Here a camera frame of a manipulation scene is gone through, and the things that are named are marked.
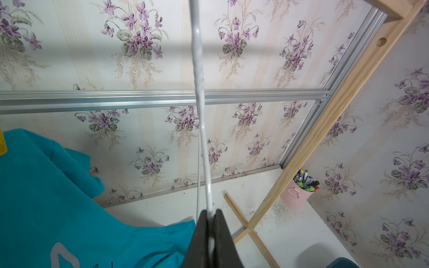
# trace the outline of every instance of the wooden frame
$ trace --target wooden frame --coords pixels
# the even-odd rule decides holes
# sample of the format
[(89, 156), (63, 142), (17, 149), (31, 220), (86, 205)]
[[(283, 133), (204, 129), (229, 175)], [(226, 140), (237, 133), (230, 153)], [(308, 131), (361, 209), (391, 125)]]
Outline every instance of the wooden frame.
[(407, 0), (365, 0), (394, 19), (404, 19), (413, 5)]
[(245, 237), (246, 234), (249, 234), (270, 267), (279, 267), (257, 236), (254, 231), (255, 227), (290, 183), (296, 172), (320, 144), (331, 126), (350, 104), (351, 100), (373, 74), (387, 53), (389, 53), (414, 17), (422, 9), (425, 1), (426, 0), (414, 0), (414, 4), (411, 5), (406, 0), (369, 0), (369, 2), (375, 4), (376, 7), (382, 6), (381, 10), (385, 11), (387, 14), (399, 18), (403, 16), (403, 19), (396, 21), (387, 20), (383, 23), (249, 222), (247, 222), (231, 197), (225, 194), (227, 203), (245, 228), (244, 231), (235, 237), (234, 243), (237, 243), (240, 239)]

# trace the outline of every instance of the floral wallpaper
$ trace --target floral wallpaper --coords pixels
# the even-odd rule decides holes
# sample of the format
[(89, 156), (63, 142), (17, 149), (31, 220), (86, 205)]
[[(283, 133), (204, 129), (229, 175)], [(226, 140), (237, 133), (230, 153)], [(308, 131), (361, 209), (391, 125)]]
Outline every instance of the floral wallpaper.
[[(212, 178), (279, 164), (314, 100), (206, 106)], [(3, 131), (24, 128), (91, 155), (90, 174), (105, 184), (101, 206), (197, 182), (195, 106), (0, 115)]]
[[(370, 9), (361, 0), (204, 1), (205, 87), (322, 87)], [(193, 88), (186, 1), (1, 0), (0, 10), (1, 90)]]
[(303, 166), (321, 184), (311, 203), (367, 268), (429, 266), (428, 7)]

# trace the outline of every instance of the pen holder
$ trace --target pen holder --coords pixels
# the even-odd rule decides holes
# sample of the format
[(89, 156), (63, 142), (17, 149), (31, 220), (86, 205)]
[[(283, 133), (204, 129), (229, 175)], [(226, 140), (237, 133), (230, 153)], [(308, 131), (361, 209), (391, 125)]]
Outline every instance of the pen holder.
[(313, 193), (304, 191), (292, 180), (281, 193), (280, 197), (291, 208), (300, 208)]

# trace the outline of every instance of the wooden beam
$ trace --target wooden beam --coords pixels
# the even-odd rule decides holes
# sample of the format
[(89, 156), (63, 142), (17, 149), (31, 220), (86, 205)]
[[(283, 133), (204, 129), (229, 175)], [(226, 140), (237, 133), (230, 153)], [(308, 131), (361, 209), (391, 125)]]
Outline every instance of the wooden beam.
[(247, 228), (247, 220), (246, 217), (244, 217), (243, 213), (239, 210), (233, 199), (230, 197), (228, 193), (224, 195), (225, 200), (227, 201), (228, 205), (230, 205), (231, 209), (233, 210), (234, 214), (237, 216), (241, 224), (244, 228)]
[(407, 0), (365, 0), (389, 16), (402, 20), (407, 17), (413, 5)]
[(277, 264), (277, 262), (272, 257), (271, 253), (268, 251), (268, 249), (265, 247), (264, 243), (262, 243), (261, 239), (259, 238), (258, 234), (255, 231), (251, 231), (249, 233), (250, 238), (253, 240), (259, 251), (261, 252), (262, 256), (264, 256), (265, 260), (267, 261), (268, 265), (271, 268), (280, 268), (280, 266)]
[(244, 231), (242, 231), (236, 238), (233, 239), (234, 245), (237, 244), (240, 240), (243, 239), (248, 233), (250, 233), (250, 229), (246, 228)]
[(402, 33), (418, 14), (424, 3), (425, 0), (416, 1), (411, 11), (403, 20), (383, 23), (341, 87), (327, 104), (320, 118), (309, 131), (289, 164), (283, 170), (280, 178), (275, 182), (264, 201), (262, 201), (262, 204), (250, 219), (247, 226), (250, 230), (254, 230), (256, 225), (262, 220), (296, 172), (307, 161), (308, 157), (328, 133), (331, 126), (366, 83), (396, 41), (401, 37)]

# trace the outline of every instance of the white cord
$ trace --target white cord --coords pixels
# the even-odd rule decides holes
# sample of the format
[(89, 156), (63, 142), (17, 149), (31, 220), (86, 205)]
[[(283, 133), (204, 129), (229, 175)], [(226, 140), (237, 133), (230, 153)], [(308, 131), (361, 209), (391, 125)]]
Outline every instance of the white cord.
[(190, 6), (190, 21), (192, 25), (192, 63), (193, 75), (195, 78), (195, 95), (196, 95), (196, 108), (199, 117), (199, 128), (202, 146), (202, 161), (204, 164), (204, 178), (205, 178), (205, 199), (207, 203), (207, 219), (209, 222), (213, 221), (213, 199), (211, 194), (211, 176), (210, 165), (208, 163), (208, 149), (207, 137), (205, 135), (205, 120), (204, 120), (204, 81), (202, 70), (202, 42), (201, 30), (199, 27), (199, 7), (198, 0), (189, 0)]
[(199, 138), (200, 136), (200, 131), (198, 131), (198, 171), (197, 171), (197, 186), (196, 186), (196, 221), (198, 222), (198, 218), (199, 218), (199, 185), (201, 183), (201, 179), (199, 178), (200, 175), (200, 170), (201, 170), (201, 164), (199, 163), (199, 160), (201, 158), (199, 151), (201, 148), (201, 139)]

